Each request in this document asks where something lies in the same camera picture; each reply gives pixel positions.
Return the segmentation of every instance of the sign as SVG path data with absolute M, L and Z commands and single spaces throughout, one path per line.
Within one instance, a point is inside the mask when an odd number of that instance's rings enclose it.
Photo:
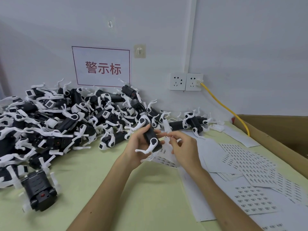
M 78 85 L 122 87 L 131 83 L 130 51 L 72 46 Z

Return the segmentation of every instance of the white wall socket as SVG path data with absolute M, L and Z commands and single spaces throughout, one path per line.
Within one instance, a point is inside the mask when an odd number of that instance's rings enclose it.
M 186 73 L 170 73 L 169 90 L 185 90 Z
M 202 73 L 188 73 L 185 91 L 201 91 L 201 86 L 196 85 L 197 80 L 203 81 Z

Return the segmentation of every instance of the table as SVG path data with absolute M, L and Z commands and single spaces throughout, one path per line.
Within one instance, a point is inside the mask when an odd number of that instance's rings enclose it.
M 238 144 L 225 133 L 204 133 L 218 143 Z M 62 186 L 62 194 L 44 212 L 24 214 L 14 188 L 0 189 L 0 230 L 66 230 L 92 197 L 127 142 L 108 151 L 98 149 L 99 141 L 91 149 L 70 151 L 52 162 L 51 171 Z M 250 148 L 278 164 L 287 179 L 308 191 L 308 180 L 287 163 L 262 146 Z M 144 162 L 130 175 L 121 196 L 111 230 L 220 230 L 217 221 L 199 222 L 191 208 L 176 169 L 155 162 Z

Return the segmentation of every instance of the hand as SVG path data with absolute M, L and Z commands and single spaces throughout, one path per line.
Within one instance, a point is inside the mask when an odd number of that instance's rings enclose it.
M 127 160 L 131 170 L 137 168 L 141 164 L 140 161 L 142 159 L 146 159 L 149 155 L 151 155 L 151 153 L 144 154 L 140 151 L 135 152 L 136 149 L 147 150 L 147 148 L 149 147 L 149 145 L 147 144 L 143 136 L 143 133 L 147 132 L 149 128 L 150 128 L 150 124 L 148 124 L 145 127 L 140 128 L 135 133 L 133 133 L 131 137 L 129 138 L 129 141 L 126 145 L 124 152 L 122 153 L 122 155 L 125 156 L 125 159 Z M 154 130 L 154 132 L 156 133 L 156 137 L 158 139 L 166 135 L 165 132 L 161 133 L 160 130 Z
M 173 148 L 171 153 L 175 155 L 178 162 L 188 174 L 193 169 L 202 168 L 196 139 L 180 131 L 169 132 L 167 136 L 170 137 L 169 143 Z

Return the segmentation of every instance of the person's left arm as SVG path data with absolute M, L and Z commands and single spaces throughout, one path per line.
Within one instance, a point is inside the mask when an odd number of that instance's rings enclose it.
M 150 125 L 147 125 L 132 134 L 124 152 L 114 162 L 106 178 L 68 227 L 68 231 L 110 229 L 113 215 L 129 175 L 141 164 L 142 159 L 151 154 L 135 152 L 136 149 L 146 150 L 148 148 L 143 133 L 149 128 Z M 158 139 L 166 134 L 159 130 L 155 132 Z

